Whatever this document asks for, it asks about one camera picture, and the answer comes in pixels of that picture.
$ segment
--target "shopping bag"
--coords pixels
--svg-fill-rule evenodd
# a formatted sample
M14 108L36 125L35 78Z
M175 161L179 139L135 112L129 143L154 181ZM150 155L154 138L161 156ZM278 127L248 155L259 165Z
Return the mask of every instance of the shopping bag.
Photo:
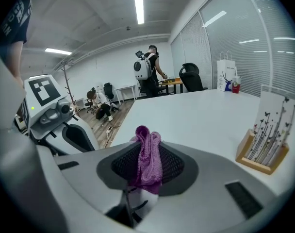
M227 59L225 59L225 54L220 52L220 60L217 61L217 89L221 91L231 91L232 78L235 76L235 61L229 60L228 52L226 52Z

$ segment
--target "black shirt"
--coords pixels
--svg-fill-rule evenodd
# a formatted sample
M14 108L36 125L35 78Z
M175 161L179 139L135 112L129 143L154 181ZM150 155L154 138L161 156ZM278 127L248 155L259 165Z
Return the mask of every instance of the black shirt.
M27 29L32 13L31 0L17 0L0 27L0 57L5 62L8 47L27 41Z
M146 54L144 54L144 56L146 58L148 58L150 54L151 54L151 52L147 52ZM157 79L157 75L156 75L155 62L158 58L159 58L158 55L155 54L148 59L151 62L151 70L153 70L152 78L156 81L156 83L158 83L158 79Z

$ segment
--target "wooden floor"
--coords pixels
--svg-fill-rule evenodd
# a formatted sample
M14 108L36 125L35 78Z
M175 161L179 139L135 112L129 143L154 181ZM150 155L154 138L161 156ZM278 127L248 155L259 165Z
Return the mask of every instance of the wooden floor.
M109 122L108 118L98 120L96 119L96 114L93 115L90 112L86 113L87 110L81 110L79 112L80 117L92 128L100 149L108 148L111 145L111 141L114 140L114 137L119 130L119 126L123 123L133 103L134 101L130 100L123 102L121 105L117 104L120 111L112 113L113 121L111 122ZM112 126L112 124L114 125L113 127L116 128L113 128L111 133L109 133L110 141L108 141L106 131Z

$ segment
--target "white desk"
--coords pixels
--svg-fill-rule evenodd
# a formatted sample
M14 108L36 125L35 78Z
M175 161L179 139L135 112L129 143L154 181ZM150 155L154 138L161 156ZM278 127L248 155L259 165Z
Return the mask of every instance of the white desk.
M276 195L295 180L295 120L289 153L272 175L235 162L238 144L253 127L260 98L207 90L138 100L127 114L111 146L129 141L139 125L160 133L162 140L222 155L266 184Z
M121 93L121 95L122 95L122 101L124 101L124 95L123 95L123 93L122 93L122 90L130 89L130 88L131 88L131 90L132 90L133 99L136 101L137 97L136 97L135 92L134 92L134 87L135 87L135 85L130 85L130 86L129 86L129 85L126 85L126 86L122 86L121 88L117 88L117 89L115 89L119 104L121 104L121 103L120 103L120 100L121 100L121 99L119 98L118 92Z

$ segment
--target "coat rack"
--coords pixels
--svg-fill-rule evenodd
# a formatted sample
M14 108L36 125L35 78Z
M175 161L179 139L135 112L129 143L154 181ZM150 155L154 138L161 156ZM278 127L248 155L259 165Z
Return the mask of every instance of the coat rack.
M68 90L68 94L70 95L70 98L71 98L71 101L72 101L72 103L73 103L73 106L74 106L74 111L75 111L75 113L78 115L78 117L81 117L80 116L80 114L79 114L79 110L77 109L77 107L76 107L76 100L74 100L73 98L74 98L74 95L72 95L71 94L71 91L70 91L70 87L69 87L69 83L68 83L68 81L69 81L69 79L67 78L67 76L66 76L66 64L65 63L63 63L63 69L61 68L61 70L64 72L64 78L66 79L66 87L65 87L65 89L67 89Z

